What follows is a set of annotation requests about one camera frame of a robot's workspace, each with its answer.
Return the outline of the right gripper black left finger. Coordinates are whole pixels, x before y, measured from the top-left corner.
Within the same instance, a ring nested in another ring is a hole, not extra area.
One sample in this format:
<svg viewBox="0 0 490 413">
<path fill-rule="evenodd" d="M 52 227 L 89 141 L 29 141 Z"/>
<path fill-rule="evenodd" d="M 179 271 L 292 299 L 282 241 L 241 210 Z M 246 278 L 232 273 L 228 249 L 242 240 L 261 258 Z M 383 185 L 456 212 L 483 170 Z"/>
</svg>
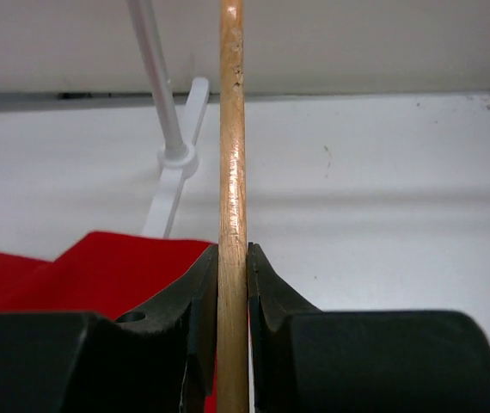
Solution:
<svg viewBox="0 0 490 413">
<path fill-rule="evenodd" d="M 0 412 L 200 412 L 212 392 L 217 247 L 116 319 L 0 313 Z"/>
</svg>

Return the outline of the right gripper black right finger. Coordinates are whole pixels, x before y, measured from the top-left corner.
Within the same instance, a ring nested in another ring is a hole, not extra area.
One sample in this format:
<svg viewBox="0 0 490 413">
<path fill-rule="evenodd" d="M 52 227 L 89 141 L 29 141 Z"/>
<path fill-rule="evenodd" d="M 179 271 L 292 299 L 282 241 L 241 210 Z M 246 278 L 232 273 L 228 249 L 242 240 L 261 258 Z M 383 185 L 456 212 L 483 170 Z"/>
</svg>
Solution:
<svg viewBox="0 0 490 413">
<path fill-rule="evenodd" d="M 258 412 L 490 412 L 490 343 L 459 311 L 322 311 L 248 246 Z"/>
</svg>

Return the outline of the wooden clothes hanger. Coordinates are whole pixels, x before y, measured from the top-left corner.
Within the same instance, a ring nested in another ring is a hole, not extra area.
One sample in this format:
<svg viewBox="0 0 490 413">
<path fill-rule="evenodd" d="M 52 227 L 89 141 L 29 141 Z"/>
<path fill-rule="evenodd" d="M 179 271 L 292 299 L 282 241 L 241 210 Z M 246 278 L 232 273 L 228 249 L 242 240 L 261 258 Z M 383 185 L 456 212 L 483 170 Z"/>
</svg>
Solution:
<svg viewBox="0 0 490 413">
<path fill-rule="evenodd" d="M 217 411 L 248 412 L 243 2 L 220 3 Z"/>
</svg>

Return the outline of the red trousers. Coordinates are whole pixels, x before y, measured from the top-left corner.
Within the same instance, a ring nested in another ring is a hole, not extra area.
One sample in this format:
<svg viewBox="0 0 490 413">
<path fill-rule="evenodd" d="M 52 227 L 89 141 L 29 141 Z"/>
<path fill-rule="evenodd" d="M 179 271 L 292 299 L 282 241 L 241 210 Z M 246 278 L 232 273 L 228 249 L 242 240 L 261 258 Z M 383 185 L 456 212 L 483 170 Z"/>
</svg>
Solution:
<svg viewBox="0 0 490 413">
<path fill-rule="evenodd" d="M 212 245 L 94 231 L 51 261 L 0 253 L 0 313 L 93 312 L 113 320 L 179 279 Z"/>
</svg>

